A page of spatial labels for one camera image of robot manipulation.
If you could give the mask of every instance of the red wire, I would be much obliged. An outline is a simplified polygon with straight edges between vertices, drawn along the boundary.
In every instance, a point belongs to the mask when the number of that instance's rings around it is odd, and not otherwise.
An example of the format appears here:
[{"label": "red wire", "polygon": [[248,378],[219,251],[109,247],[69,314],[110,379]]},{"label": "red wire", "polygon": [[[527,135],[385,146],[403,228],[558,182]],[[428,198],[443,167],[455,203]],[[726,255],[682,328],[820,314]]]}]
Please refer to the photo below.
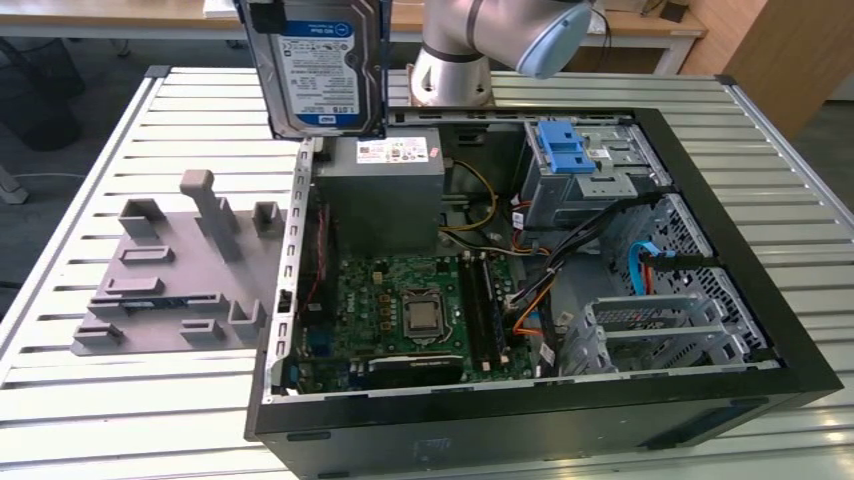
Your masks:
[{"label": "red wire", "polygon": [[320,209],[320,211],[317,212],[317,276],[315,277],[315,283],[311,285],[311,290],[308,291],[308,296],[305,297],[305,303],[303,303],[303,306],[299,309],[299,315],[301,315],[305,309],[308,308],[311,299],[313,298],[315,293],[317,292],[317,287],[320,286],[320,280],[323,279],[323,269],[325,268],[325,258],[323,257],[324,228],[325,228],[325,220],[323,217],[323,209]]},{"label": "red wire", "polygon": [[643,290],[647,295],[652,294],[652,267],[643,265]]}]

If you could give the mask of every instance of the yellow wire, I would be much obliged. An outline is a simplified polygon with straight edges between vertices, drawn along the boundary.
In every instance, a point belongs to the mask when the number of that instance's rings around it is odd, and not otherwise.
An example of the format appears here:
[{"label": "yellow wire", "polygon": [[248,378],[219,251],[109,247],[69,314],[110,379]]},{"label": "yellow wire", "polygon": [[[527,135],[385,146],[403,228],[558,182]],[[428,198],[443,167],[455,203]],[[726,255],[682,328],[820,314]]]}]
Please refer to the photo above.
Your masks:
[{"label": "yellow wire", "polygon": [[485,186],[485,189],[489,191],[489,200],[491,200],[492,206],[489,208],[489,213],[483,220],[469,225],[459,225],[455,227],[440,227],[439,230],[441,230],[443,232],[459,232],[459,231],[467,231],[467,230],[473,230],[479,228],[480,226],[485,225],[489,222],[489,220],[492,220],[492,217],[495,216],[495,211],[497,210],[497,198],[495,197],[495,190],[492,190],[492,185],[489,185],[489,182],[487,182],[485,178],[483,178],[483,175],[480,175],[480,173],[473,169],[473,167],[468,165],[465,162],[460,160],[453,160],[453,163],[457,163],[459,165],[461,165],[465,168],[465,170],[468,170],[471,174],[475,177],[477,177],[477,180],[480,180],[480,182]]}]

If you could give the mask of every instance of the power supply label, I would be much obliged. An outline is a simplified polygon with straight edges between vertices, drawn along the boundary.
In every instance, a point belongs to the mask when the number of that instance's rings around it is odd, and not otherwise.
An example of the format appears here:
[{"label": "power supply label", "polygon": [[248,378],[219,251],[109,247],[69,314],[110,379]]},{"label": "power supply label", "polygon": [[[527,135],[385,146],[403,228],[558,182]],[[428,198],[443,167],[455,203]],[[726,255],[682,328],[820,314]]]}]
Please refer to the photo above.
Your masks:
[{"label": "power supply label", "polygon": [[353,39],[349,23],[287,22],[279,46],[288,109],[307,124],[333,127],[357,121],[359,79],[347,64],[356,54]]},{"label": "power supply label", "polygon": [[389,137],[356,142],[356,163],[427,162],[425,137]]}]

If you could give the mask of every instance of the cable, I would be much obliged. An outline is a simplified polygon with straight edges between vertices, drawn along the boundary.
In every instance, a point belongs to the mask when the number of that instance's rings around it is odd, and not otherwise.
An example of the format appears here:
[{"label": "cable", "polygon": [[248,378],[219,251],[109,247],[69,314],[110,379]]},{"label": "cable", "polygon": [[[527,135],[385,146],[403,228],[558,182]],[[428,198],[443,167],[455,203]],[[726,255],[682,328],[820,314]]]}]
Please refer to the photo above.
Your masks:
[{"label": "cable", "polygon": [[643,289],[647,295],[652,295],[655,287],[652,285],[652,267],[648,265],[643,265]]},{"label": "cable", "polygon": [[33,178],[33,177],[70,177],[85,178],[85,175],[77,173],[21,173],[20,175],[12,175],[12,178]]},{"label": "cable", "polygon": [[528,308],[524,309],[521,316],[519,317],[519,319],[516,320],[516,323],[512,326],[513,335],[542,335],[543,334],[543,332],[536,329],[527,329],[520,327],[521,327],[521,324],[524,323],[524,319],[528,318],[528,315],[536,308],[536,305],[539,304],[539,302],[543,300],[543,297],[548,293],[548,290],[551,290],[551,287],[554,284],[555,284],[555,281],[552,280],[551,283],[546,286],[546,288],[543,288],[543,290],[539,292],[539,294],[533,298],[533,301],[528,305]]},{"label": "cable", "polygon": [[448,239],[460,247],[463,247],[465,250],[485,250],[487,252],[497,252],[497,253],[503,253],[504,255],[512,255],[513,257],[529,257],[531,254],[529,253],[524,253],[524,252],[513,252],[511,250],[504,250],[503,248],[497,248],[497,247],[479,247],[477,245],[473,245],[468,242],[465,242],[465,240],[463,240],[461,238],[459,238],[459,236],[456,236],[453,233],[451,232],[441,232],[441,235],[444,235],[445,237],[448,237]]},{"label": "cable", "polygon": [[[533,251],[533,249],[532,249],[532,248],[523,248],[523,247],[519,245],[519,235],[520,235],[520,234],[521,234],[521,230],[519,230],[519,229],[513,230],[513,232],[512,232],[512,237],[511,237],[511,239],[509,239],[509,243],[511,243],[511,245],[512,245],[512,251],[513,251],[513,252],[519,252],[519,253],[531,253],[531,252]],[[539,247],[539,248],[536,249],[536,253],[537,253],[539,255],[550,255],[550,254],[551,254],[551,251],[550,251],[546,247]]]},{"label": "cable", "polygon": [[323,233],[325,228],[325,219],[323,216],[323,207],[317,210],[317,276],[315,277],[315,282],[311,285],[311,290],[308,291],[308,296],[305,297],[305,302],[299,309],[297,317],[303,315],[303,312],[308,308],[308,304],[311,303],[311,299],[317,292],[317,287],[320,286],[320,280],[323,278],[323,269],[325,268],[325,259],[323,258]]},{"label": "cable", "polygon": [[555,352],[558,351],[558,331],[551,318],[551,294],[543,297],[536,307],[539,312],[539,325],[543,332],[543,345],[540,346],[539,367],[542,377],[558,376],[559,368],[555,365]]},{"label": "cable", "polygon": [[468,172],[475,177],[477,177],[477,180],[480,180],[480,183],[483,183],[483,186],[489,191],[491,207],[489,207],[489,213],[487,214],[483,220],[480,220],[479,222],[471,223],[468,225],[440,227],[439,230],[441,230],[443,232],[448,232],[448,231],[464,232],[464,231],[480,228],[487,223],[489,223],[489,221],[492,220],[492,217],[495,217],[495,212],[497,211],[497,197],[495,196],[495,190],[492,189],[492,185],[489,185],[489,182],[485,180],[483,175],[480,175],[480,173],[473,169],[473,167],[468,165],[465,162],[460,160],[453,160],[453,164],[461,166],[465,170],[468,170]]},{"label": "cable", "polygon": [[643,241],[634,242],[631,244],[631,246],[628,247],[628,279],[631,281],[631,288],[635,290],[635,295],[638,296],[646,295],[647,291],[651,288],[651,285],[650,287],[647,287],[644,284],[644,281],[647,280],[644,277],[646,271],[642,268],[639,260],[642,250],[646,250],[652,255],[663,254],[664,257],[676,256],[676,252],[674,252],[672,250],[664,250],[662,252],[662,250],[659,250],[652,242]]},{"label": "cable", "polygon": [[599,72],[602,67],[604,66],[604,62],[607,61],[607,57],[611,56],[611,48],[614,47],[614,36],[611,34],[611,24],[608,23],[608,18],[604,16],[602,12],[596,9],[591,9],[592,13],[599,15],[602,21],[604,22],[604,40],[602,41],[602,53],[599,54],[599,62],[596,63],[596,68],[594,72]]},{"label": "cable", "polygon": [[662,196],[662,192],[648,192],[635,198],[618,200],[616,202],[611,203],[611,205],[608,205],[603,210],[600,210],[592,217],[584,220],[580,225],[578,225],[570,231],[564,239],[551,251],[551,255],[546,259],[544,273],[528,287],[523,288],[519,293],[512,296],[512,298],[509,299],[509,303],[516,303],[519,300],[525,298],[533,291],[536,291],[539,286],[542,286],[543,283],[556,275],[558,270],[560,270],[564,264],[563,257],[566,257],[566,255],[584,246],[600,235],[602,231],[610,223],[611,218],[618,213],[631,207],[656,203],[660,200]]}]

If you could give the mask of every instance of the white table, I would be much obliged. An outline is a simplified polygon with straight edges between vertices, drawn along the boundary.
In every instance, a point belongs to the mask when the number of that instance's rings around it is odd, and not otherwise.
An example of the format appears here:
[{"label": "white table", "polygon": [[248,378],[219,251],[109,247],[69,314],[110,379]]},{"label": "white table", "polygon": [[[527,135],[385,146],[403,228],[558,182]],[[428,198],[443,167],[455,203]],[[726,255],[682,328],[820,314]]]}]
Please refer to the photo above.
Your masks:
[{"label": "white table", "polygon": [[[392,74],[391,83],[400,104],[403,75]],[[496,74],[493,86],[503,105],[662,110],[830,364],[854,386],[851,214],[739,90],[710,78],[630,75],[562,75],[535,84]],[[287,208],[295,144],[268,135],[251,69],[175,68],[167,78],[143,81],[0,324],[2,480],[292,478],[264,447],[243,440],[252,350],[86,358],[68,351],[128,198],[155,197],[164,209],[189,209],[177,193],[181,173],[208,168],[227,174],[215,190],[232,208],[256,200]],[[691,449],[455,473],[483,479],[850,479],[852,443],[847,389]]]}]

